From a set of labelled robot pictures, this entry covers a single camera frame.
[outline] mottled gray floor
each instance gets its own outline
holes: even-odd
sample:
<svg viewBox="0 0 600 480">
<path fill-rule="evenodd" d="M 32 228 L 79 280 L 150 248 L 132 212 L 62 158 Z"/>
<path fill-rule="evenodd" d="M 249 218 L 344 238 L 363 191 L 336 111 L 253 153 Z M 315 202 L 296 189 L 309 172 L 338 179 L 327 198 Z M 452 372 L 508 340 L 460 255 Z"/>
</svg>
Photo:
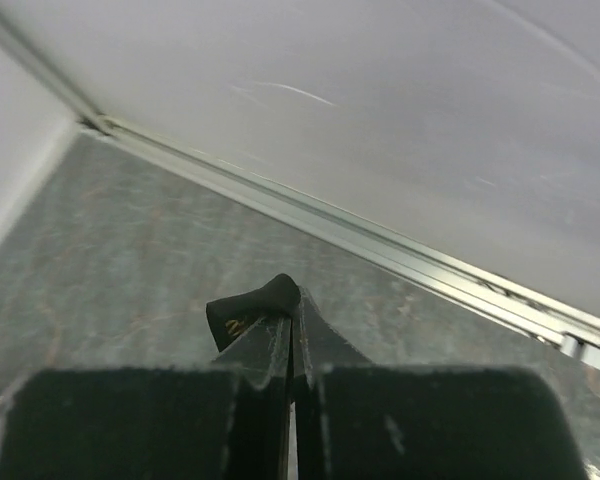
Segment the mottled gray floor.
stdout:
<svg viewBox="0 0 600 480">
<path fill-rule="evenodd" d="M 0 391 L 44 365 L 207 362 L 205 303 L 279 272 L 378 363 L 532 368 L 600 468 L 600 372 L 90 137 L 0 249 Z"/>
</svg>

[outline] white wall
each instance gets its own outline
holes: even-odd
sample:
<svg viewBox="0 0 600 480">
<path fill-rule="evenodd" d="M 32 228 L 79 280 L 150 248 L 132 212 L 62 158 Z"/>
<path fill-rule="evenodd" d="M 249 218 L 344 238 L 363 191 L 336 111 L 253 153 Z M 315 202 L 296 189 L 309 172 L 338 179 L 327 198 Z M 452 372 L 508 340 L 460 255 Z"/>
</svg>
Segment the white wall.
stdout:
<svg viewBox="0 0 600 480">
<path fill-rule="evenodd" d="M 0 241 L 73 125 L 71 112 L 0 50 Z"/>
<path fill-rule="evenodd" d="M 600 0 L 0 0 L 106 113 L 600 315 Z"/>
</svg>

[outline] white panel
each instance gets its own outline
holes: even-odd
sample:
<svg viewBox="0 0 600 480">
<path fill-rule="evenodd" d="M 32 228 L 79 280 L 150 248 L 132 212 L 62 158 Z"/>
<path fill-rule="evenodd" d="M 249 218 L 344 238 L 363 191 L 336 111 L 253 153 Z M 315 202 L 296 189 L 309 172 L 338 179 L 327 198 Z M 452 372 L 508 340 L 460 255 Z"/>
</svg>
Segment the white panel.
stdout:
<svg viewBox="0 0 600 480">
<path fill-rule="evenodd" d="M 107 113 L 600 315 L 600 0 L 0 0 Z"/>
<path fill-rule="evenodd" d="M 72 131 L 72 113 L 0 50 L 0 241 Z"/>
</svg>

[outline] floor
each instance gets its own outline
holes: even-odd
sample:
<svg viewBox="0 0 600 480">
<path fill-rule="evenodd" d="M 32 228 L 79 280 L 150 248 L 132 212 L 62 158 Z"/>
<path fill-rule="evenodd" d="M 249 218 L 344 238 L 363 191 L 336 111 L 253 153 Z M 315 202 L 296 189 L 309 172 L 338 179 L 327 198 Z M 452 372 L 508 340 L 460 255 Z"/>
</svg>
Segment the floor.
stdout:
<svg viewBox="0 0 600 480">
<path fill-rule="evenodd" d="M 285 272 L 381 364 L 520 365 L 600 469 L 600 372 L 90 136 L 0 249 L 0 391 L 42 366 L 186 367 L 207 301 Z"/>
</svg>

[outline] black object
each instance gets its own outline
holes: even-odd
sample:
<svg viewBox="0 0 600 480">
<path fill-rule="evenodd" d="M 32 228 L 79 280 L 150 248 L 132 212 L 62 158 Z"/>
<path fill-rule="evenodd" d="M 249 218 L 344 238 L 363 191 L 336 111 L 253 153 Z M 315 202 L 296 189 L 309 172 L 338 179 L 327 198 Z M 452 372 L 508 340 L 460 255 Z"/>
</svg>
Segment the black object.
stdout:
<svg viewBox="0 0 600 480">
<path fill-rule="evenodd" d="M 294 400 L 301 479 L 587 479 L 534 374 L 376 366 L 289 277 L 256 292 L 209 304 L 204 369 L 30 379 L 0 412 L 0 480 L 285 478 Z"/>
</svg>

